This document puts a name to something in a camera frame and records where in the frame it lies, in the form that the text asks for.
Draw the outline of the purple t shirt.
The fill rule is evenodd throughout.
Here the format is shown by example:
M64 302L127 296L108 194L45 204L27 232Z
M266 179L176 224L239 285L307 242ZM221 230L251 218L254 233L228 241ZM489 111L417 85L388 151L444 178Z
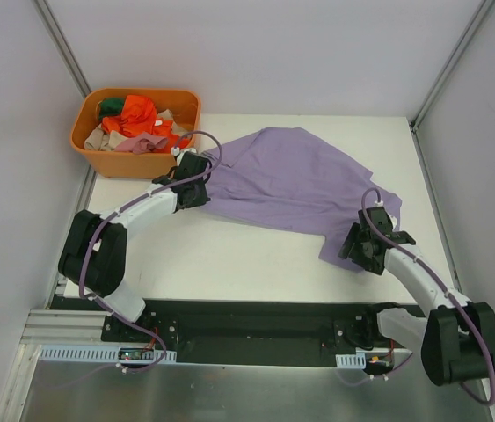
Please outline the purple t shirt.
M318 257L334 266L360 268L338 253L358 220L373 173L302 128L268 127L205 151L220 165L207 182L212 215L268 229L323 236Z

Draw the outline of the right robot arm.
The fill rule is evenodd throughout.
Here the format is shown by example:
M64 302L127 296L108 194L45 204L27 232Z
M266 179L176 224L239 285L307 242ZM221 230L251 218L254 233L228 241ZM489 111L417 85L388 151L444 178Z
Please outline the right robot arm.
M430 381L437 385L495 380L495 313L448 287L420 256L415 240L395 231L383 207L358 213L339 256L362 270L391 273L411 294L423 315L414 317L392 303L376 307L361 325L370 346L393 339L419 353Z

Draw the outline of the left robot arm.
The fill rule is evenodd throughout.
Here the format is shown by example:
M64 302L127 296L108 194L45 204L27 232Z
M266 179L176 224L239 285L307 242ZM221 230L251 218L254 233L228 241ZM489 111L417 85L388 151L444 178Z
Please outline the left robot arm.
M83 210L73 218L59 258L59 274L78 286L83 299L97 300L121 316L120 329L141 342L151 332L145 301L125 281L127 244L151 224L179 210L209 202L212 163L195 150L182 152L169 172L154 178L128 203L104 213Z

